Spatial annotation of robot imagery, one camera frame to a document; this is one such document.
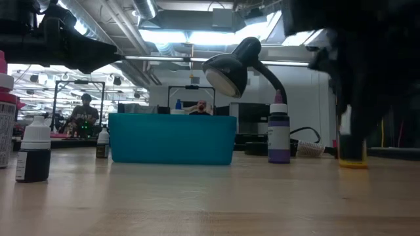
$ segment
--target lamp shade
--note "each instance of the lamp shade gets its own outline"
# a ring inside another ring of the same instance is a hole
[[[247,67],[258,62],[260,51],[260,41],[248,37],[232,54],[216,55],[204,62],[203,72],[216,91],[226,96],[240,98],[247,86]]]

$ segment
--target wooden table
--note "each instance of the wooden table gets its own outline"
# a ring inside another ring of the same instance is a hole
[[[95,159],[52,151],[48,183],[0,170],[0,235],[420,235],[420,163],[332,158],[291,165],[234,154],[229,167]]]

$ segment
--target metal frame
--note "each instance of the metal frame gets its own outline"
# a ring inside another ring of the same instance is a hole
[[[168,87],[168,103],[167,103],[168,108],[169,108],[169,100],[171,99],[171,89],[173,89],[173,88],[182,88],[182,89],[186,89],[186,90],[211,89],[211,90],[213,90],[213,106],[216,107],[216,90],[215,90],[215,88],[213,88],[213,87],[200,87],[200,86],[195,86],[195,85],[186,85],[186,86],[169,86]]]
[[[96,81],[86,81],[88,84],[101,84],[102,85],[102,98],[100,101],[100,114],[99,114],[99,125],[102,125],[102,112],[104,109],[104,98],[105,98],[105,82],[96,82]],[[65,85],[62,88],[58,88],[60,83],[64,83]],[[64,89],[69,83],[76,83],[76,81],[55,81],[55,90],[54,90],[54,104],[52,105],[52,121],[51,121],[51,131],[54,130],[54,120],[55,120],[55,111],[57,105],[57,95],[58,93]]]

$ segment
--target small bottle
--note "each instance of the small bottle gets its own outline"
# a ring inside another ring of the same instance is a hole
[[[175,109],[171,110],[171,115],[185,115],[185,111],[182,109],[181,99],[177,100]]]
[[[268,162],[290,163],[290,118],[279,90],[268,117]]]
[[[35,116],[32,124],[25,128],[16,165],[17,182],[33,183],[48,179],[51,160],[50,131],[44,125],[42,116]]]
[[[106,130],[106,126],[102,128],[99,133],[98,144],[96,145],[96,158],[105,159],[108,158],[110,153],[110,134]]]
[[[9,92],[13,90],[14,78],[7,75],[5,53],[0,51],[0,169],[7,168],[12,151],[12,135],[16,103],[18,98]]]

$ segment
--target purple bottle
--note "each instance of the purple bottle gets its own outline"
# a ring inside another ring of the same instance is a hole
[[[268,117],[268,162],[290,163],[290,118],[279,90],[276,91],[274,104],[270,105]]]

